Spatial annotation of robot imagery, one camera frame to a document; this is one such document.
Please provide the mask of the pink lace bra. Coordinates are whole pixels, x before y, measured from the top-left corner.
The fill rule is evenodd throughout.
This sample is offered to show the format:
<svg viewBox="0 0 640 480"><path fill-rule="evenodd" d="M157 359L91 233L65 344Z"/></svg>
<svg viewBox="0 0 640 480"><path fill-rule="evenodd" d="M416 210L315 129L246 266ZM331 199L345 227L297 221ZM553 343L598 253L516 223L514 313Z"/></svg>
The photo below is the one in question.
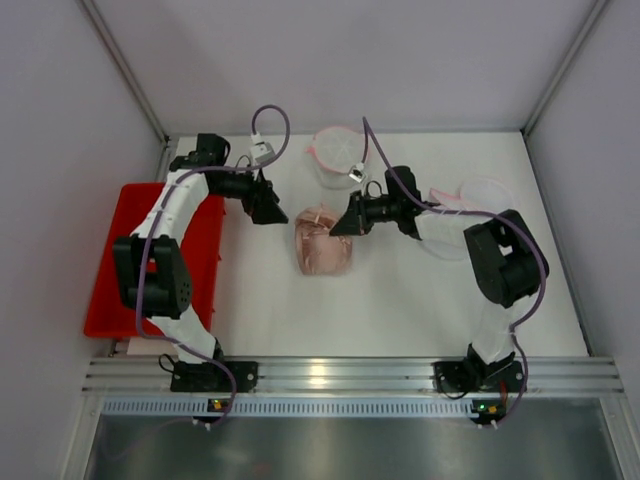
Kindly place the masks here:
<svg viewBox="0 0 640 480"><path fill-rule="evenodd" d="M352 263L349 236L331 236L338 214L324 204L301 211L294 222L294 243L299 270L306 276L345 274Z"/></svg>

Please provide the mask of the spare white mesh laundry bag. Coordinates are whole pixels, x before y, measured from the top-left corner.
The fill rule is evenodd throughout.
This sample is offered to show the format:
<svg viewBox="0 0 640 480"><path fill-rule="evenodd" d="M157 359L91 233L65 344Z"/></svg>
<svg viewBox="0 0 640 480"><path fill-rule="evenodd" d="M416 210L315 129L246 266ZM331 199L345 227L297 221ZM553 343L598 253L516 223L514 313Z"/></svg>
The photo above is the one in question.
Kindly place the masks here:
<svg viewBox="0 0 640 480"><path fill-rule="evenodd" d="M436 209L452 210L455 215L425 211L416 219L420 244L429 254L445 261L468 257L464 230L487 221L487 217L462 216L459 211L488 211L494 214L517 206L516 196L499 180L473 177L463 181L456 193L431 188L429 200Z"/></svg>

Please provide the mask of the white mesh laundry bag pink trim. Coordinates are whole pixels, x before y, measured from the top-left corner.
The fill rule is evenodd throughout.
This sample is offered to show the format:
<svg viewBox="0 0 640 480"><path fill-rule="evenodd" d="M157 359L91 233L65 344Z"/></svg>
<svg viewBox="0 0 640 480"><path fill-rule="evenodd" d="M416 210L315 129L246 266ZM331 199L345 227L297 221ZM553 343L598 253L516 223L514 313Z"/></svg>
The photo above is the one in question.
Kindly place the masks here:
<svg viewBox="0 0 640 480"><path fill-rule="evenodd" d="M320 185L342 190L361 185L348 177L349 169L364 162L367 169L364 135L343 126L331 126L316 132L307 146L311 167Z"/></svg>

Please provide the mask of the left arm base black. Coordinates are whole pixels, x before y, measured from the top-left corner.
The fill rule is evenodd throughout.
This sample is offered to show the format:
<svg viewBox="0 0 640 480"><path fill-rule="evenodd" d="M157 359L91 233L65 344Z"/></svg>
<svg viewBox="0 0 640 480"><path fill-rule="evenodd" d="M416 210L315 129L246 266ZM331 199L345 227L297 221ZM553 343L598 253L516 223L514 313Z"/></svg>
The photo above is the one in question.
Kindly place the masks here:
<svg viewBox="0 0 640 480"><path fill-rule="evenodd" d="M258 382L258 363L255 361L223 362L229 374L210 362L189 364L174 360L168 354L158 358L158 365L170 374L170 390L177 393L231 393L231 379L239 393L248 393Z"/></svg>

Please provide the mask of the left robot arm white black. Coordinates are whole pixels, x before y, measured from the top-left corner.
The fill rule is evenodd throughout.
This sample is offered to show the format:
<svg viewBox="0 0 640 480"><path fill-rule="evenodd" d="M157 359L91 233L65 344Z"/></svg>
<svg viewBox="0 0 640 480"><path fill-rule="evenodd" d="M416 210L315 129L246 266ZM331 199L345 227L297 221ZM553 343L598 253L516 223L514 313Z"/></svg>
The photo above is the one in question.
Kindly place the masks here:
<svg viewBox="0 0 640 480"><path fill-rule="evenodd" d="M230 150L217 134L198 135L195 149L171 162L144 220L112 247L120 299L134 311L137 333L148 338L144 325L151 323L187 364L209 363L220 355L217 339L192 304L193 281L181 250L201 204L214 196L234 199L256 225L288 221L263 171L277 151L258 132L251 135L247 164L228 165Z"/></svg>

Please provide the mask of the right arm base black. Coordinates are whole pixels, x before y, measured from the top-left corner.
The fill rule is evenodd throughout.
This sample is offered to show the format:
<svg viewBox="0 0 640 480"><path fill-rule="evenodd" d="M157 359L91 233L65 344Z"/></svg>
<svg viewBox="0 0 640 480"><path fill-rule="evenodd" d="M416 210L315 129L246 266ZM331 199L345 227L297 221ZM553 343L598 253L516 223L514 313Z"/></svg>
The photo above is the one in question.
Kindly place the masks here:
<svg viewBox="0 0 640 480"><path fill-rule="evenodd" d="M459 399L474 393L518 393L524 385L522 364L513 358L485 364L480 360L439 361L433 364L436 391Z"/></svg>

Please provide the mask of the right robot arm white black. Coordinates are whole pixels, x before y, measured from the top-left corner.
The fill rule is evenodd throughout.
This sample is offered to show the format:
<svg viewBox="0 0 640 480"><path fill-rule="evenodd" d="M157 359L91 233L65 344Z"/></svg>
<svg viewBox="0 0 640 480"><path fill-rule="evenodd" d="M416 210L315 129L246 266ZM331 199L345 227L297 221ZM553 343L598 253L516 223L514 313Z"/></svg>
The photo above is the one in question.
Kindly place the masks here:
<svg viewBox="0 0 640 480"><path fill-rule="evenodd" d="M330 230L332 236L364 236L374 225L394 223L422 243L463 249L485 298L481 327L468 346L465 361L489 376L513 361L515 329L539 308L549 265L521 214L451 209L425 201L408 166L384 174L387 191L377 197L356 191Z"/></svg>

